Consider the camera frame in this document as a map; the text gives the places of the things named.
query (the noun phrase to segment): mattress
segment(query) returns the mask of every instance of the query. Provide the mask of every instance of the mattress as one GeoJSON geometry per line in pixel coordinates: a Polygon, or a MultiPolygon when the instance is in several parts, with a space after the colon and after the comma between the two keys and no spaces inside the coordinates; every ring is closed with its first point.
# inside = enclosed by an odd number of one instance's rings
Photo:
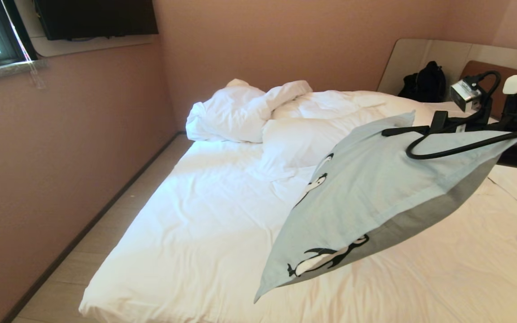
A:
{"type": "Polygon", "coordinates": [[[517,198],[490,179],[423,233],[253,305],[314,171],[259,180],[248,171],[261,153],[195,142],[99,268],[80,312],[105,323],[517,322],[517,198]]]}

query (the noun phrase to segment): window sill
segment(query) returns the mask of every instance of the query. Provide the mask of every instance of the window sill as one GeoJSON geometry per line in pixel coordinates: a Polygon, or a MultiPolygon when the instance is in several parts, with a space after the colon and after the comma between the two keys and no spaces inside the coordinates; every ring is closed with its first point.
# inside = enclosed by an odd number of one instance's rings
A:
{"type": "MultiPolygon", "coordinates": [[[[44,68],[47,67],[47,60],[37,60],[33,61],[33,64],[36,68],[44,68]]],[[[31,70],[31,66],[26,61],[22,61],[20,63],[13,63],[9,65],[0,66],[0,78],[16,75],[19,73],[29,72],[31,70]]]]}

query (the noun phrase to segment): backpack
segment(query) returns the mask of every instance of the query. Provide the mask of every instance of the backpack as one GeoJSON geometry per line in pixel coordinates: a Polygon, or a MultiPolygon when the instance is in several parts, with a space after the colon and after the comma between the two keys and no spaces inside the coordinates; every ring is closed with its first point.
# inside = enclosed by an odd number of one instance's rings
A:
{"type": "Polygon", "coordinates": [[[445,94],[446,77],[442,66],[431,61],[422,71],[404,78],[404,88],[398,96],[418,102],[437,103],[444,101],[445,94]]]}

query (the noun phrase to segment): television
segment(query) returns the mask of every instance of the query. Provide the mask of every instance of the television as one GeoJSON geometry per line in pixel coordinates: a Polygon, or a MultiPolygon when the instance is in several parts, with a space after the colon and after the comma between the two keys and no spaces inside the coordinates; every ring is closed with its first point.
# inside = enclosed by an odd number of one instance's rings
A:
{"type": "Polygon", "coordinates": [[[158,34],[152,0],[35,0],[49,40],[158,34]]]}

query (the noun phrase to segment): pink wall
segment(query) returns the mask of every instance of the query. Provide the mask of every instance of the pink wall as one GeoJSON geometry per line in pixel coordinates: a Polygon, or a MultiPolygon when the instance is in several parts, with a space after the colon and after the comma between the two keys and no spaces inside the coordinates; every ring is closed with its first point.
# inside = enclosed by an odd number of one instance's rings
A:
{"type": "Polygon", "coordinates": [[[517,0],[453,0],[442,39],[517,49],[517,0]]]}
{"type": "Polygon", "coordinates": [[[0,320],[176,132],[159,43],[0,79],[0,320]]]}
{"type": "Polygon", "coordinates": [[[394,43],[437,38],[437,0],[157,0],[167,79],[184,129],[193,105],[233,78],[267,90],[375,90],[394,43]]]}

